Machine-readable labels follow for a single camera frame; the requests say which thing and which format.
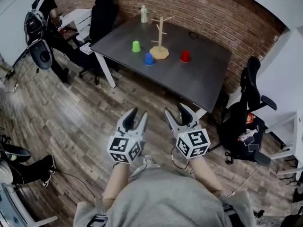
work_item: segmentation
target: dark gray table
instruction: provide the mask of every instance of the dark gray table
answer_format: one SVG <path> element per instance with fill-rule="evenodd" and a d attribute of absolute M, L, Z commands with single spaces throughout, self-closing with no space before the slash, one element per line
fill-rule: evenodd
<path fill-rule="evenodd" d="M 108 57 L 193 102 L 207 112 L 212 112 L 223 84 L 223 78 L 232 53 L 201 35 L 203 41 L 189 36 L 190 30 L 164 22 L 162 46 L 168 48 L 169 56 L 152 66 L 144 64 L 145 54 L 156 46 L 158 40 L 156 22 L 142 24 L 140 16 L 127 21 L 103 37 L 91 49 L 112 87 L 115 87 L 103 56 Z M 132 52 L 132 43 L 138 40 L 141 51 Z M 183 50 L 190 52 L 191 60 L 182 63 Z"/>

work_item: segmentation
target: backpack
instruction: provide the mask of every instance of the backpack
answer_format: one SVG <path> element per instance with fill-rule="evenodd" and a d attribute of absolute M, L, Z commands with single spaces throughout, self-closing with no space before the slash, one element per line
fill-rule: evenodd
<path fill-rule="evenodd" d="M 24 32 L 26 44 L 30 45 L 34 40 L 41 39 L 47 31 L 47 20 L 44 18 L 43 13 L 39 11 L 44 0 L 40 0 L 36 9 L 27 13 L 24 21 Z"/>

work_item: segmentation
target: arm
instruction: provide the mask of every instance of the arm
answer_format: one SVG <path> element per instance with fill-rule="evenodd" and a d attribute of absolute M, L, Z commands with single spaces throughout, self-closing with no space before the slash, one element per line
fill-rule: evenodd
<path fill-rule="evenodd" d="M 200 182 L 208 191 L 216 197 L 223 193 L 223 187 L 215 176 L 214 172 L 206 163 L 203 157 L 196 157 L 190 160 L 195 179 Z"/>
<path fill-rule="evenodd" d="M 127 186 L 129 177 L 129 164 L 119 163 L 114 166 L 103 195 L 103 204 L 108 210 L 119 193 Z"/>
<path fill-rule="evenodd" d="M 57 25 L 61 25 L 62 21 L 59 19 L 59 14 L 57 12 L 57 9 L 52 9 L 51 10 L 51 19 L 52 22 L 57 26 Z"/>

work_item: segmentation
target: plastic bottle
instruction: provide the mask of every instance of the plastic bottle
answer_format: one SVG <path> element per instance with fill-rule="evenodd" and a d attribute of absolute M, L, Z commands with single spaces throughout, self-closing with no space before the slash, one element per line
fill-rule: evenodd
<path fill-rule="evenodd" d="M 142 5 L 141 8 L 141 23 L 147 23 L 147 8 Z"/>

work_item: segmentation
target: wooden floor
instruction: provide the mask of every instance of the wooden floor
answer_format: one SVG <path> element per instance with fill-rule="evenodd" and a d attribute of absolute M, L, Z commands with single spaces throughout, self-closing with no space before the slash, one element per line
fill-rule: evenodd
<path fill-rule="evenodd" d="M 132 107 L 138 107 L 139 115 L 145 110 L 149 113 L 144 154 L 151 155 L 163 166 L 172 166 L 173 139 L 163 112 L 168 107 L 177 115 L 178 97 L 125 69 L 113 71 L 116 88 L 111 88 L 105 78 L 99 78 L 100 84 L 95 86 L 92 74 L 88 72 L 80 79 L 77 74 L 81 68 L 68 62 L 66 57 L 59 54 L 56 57 L 61 65 L 71 70 L 68 84 L 62 84 L 51 70 L 40 71 L 14 94 L 6 94 L 1 102 L 0 126 L 15 145 L 32 152 L 28 163 L 52 154 L 59 169 L 81 178 L 101 197 L 113 164 L 106 153 L 108 138 L 114 133 L 119 117 Z M 1 88 L 1 94 L 13 89 L 18 75 L 25 72 L 19 85 L 31 79 L 36 73 L 35 65 L 31 64 L 31 58 L 22 59 L 15 68 L 16 75 Z M 216 145 L 216 130 L 207 124 L 207 117 L 200 123 L 208 131 L 211 147 Z M 266 154 L 279 150 L 278 142 L 270 135 L 264 135 L 262 146 Z M 228 166 L 224 153 L 223 149 L 218 149 L 205 158 L 230 194 L 259 165 L 237 160 Z M 298 205 L 291 204 L 295 187 L 286 185 L 288 181 L 280 181 L 276 176 L 278 169 L 289 168 L 283 160 L 275 160 L 249 179 L 242 189 L 249 191 L 253 209 L 264 209 L 266 215 L 280 216 L 296 211 Z M 52 177 L 47 189 L 35 182 L 24 186 L 19 193 L 38 220 L 57 215 L 59 220 L 51 224 L 56 227 L 72 226 L 77 202 L 93 201 L 81 182 L 60 173 Z"/>

